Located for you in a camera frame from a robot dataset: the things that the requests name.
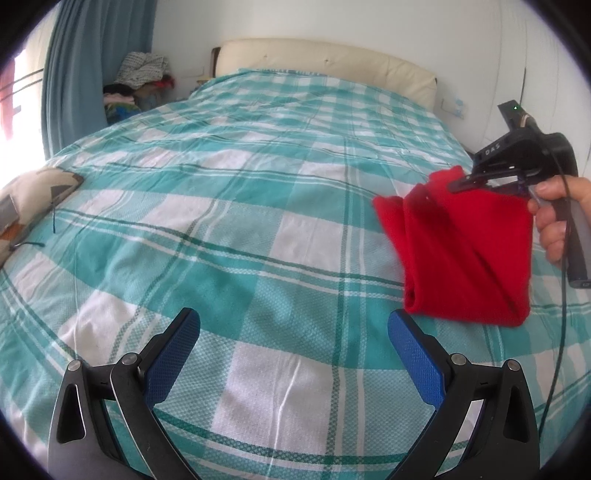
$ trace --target blue curtain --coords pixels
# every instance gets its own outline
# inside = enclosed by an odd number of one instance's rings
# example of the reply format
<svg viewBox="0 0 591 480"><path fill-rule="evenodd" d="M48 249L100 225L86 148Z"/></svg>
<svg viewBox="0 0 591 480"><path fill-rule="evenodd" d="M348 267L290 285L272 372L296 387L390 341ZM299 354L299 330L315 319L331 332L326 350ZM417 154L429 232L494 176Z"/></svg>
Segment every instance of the blue curtain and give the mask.
<svg viewBox="0 0 591 480"><path fill-rule="evenodd" d="M102 87L130 51L151 51L156 0L62 0L44 70L47 158L107 126Z"/></svg>

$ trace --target cream headboard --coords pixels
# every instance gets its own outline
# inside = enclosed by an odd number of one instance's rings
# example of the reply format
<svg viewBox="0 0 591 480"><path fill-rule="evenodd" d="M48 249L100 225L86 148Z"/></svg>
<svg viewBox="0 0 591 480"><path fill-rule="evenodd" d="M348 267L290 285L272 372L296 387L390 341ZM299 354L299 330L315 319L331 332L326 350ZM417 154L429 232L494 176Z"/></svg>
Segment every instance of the cream headboard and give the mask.
<svg viewBox="0 0 591 480"><path fill-rule="evenodd" d="M435 104L434 73L365 48L287 38L227 41L217 58L215 75L226 75L240 68L323 73L399 93L430 111Z"/></svg>

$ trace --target finger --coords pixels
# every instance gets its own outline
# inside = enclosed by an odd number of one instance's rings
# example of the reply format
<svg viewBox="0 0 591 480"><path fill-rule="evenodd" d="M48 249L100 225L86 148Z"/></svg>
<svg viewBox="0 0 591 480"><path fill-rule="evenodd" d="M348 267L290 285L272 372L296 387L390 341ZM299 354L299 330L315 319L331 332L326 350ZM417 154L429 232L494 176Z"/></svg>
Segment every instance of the finger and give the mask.
<svg viewBox="0 0 591 480"><path fill-rule="evenodd" d="M553 244L548 245L546 249L546 258L550 263L553 263L560 268L560 260L564 253L564 240L558 240Z"/></svg>
<svg viewBox="0 0 591 480"><path fill-rule="evenodd" d="M566 236L566 222L554 222L540 232L540 244L545 249Z"/></svg>
<svg viewBox="0 0 591 480"><path fill-rule="evenodd" d="M527 202L527 209L530 211L532 215L535 215L536 213L538 213L540 205L538 205L538 202L536 202L534 199L529 199Z"/></svg>
<svg viewBox="0 0 591 480"><path fill-rule="evenodd" d="M591 181L585 177L566 175L569 192L572 198L580 203L591 206ZM545 200L557 200L566 196L564 181L560 175L542 181L535 186L535 192Z"/></svg>
<svg viewBox="0 0 591 480"><path fill-rule="evenodd" d="M556 211L552 205L544 205L538 209L535 214L535 227L541 232L551 223L556 221Z"/></svg>

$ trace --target teal and white checkered blanket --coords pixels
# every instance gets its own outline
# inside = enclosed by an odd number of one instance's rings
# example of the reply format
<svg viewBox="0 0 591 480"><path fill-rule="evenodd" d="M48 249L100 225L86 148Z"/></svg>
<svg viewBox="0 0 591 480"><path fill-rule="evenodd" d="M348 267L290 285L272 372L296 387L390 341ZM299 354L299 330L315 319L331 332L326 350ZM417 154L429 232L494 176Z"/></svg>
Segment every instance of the teal and white checkered blanket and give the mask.
<svg viewBox="0 0 591 480"><path fill-rule="evenodd" d="M21 247L0 271L0 407L38 458L67 363L138 352L185 306L199 312L201 337L155 411L202 477L383 479L403 458L432 408L388 340L403 271L371 200L470 167L432 113L344 80L247 70L51 163L86 181L56 210L56 234L51 218L33 230L45 247ZM417 323L472 362L519 360L539 422L560 288L535 241L521 327ZM568 295L543 460L591 393L591 305Z"/></svg>

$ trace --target blue gripper pad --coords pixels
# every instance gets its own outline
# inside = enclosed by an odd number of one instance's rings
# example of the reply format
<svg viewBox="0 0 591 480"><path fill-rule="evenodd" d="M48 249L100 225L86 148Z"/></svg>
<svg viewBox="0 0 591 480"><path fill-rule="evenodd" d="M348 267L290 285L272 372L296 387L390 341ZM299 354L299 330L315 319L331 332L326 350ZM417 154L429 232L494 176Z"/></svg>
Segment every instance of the blue gripper pad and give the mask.
<svg viewBox="0 0 591 480"><path fill-rule="evenodd" d="M144 400L150 410L168 397L199 338L200 329L199 315L191 310L145 373Z"/></svg>
<svg viewBox="0 0 591 480"><path fill-rule="evenodd" d="M445 397L443 374L398 312L390 314L388 337L423 401L438 410Z"/></svg>

